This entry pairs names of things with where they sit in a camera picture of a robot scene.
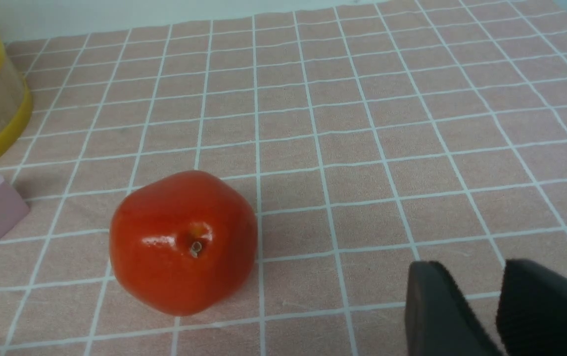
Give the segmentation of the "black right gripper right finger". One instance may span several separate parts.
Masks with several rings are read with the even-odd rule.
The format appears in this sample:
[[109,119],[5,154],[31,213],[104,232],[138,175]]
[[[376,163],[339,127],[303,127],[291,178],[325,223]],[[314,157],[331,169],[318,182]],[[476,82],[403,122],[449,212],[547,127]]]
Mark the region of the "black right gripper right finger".
[[567,356],[567,278],[529,259],[508,259],[496,327],[510,356]]

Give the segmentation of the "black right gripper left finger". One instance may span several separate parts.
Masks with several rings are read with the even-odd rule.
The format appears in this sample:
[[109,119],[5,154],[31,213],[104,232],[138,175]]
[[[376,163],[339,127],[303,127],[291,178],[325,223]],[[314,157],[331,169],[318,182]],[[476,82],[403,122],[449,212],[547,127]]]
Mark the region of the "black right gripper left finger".
[[410,264],[404,327],[409,356],[503,354],[438,261]]

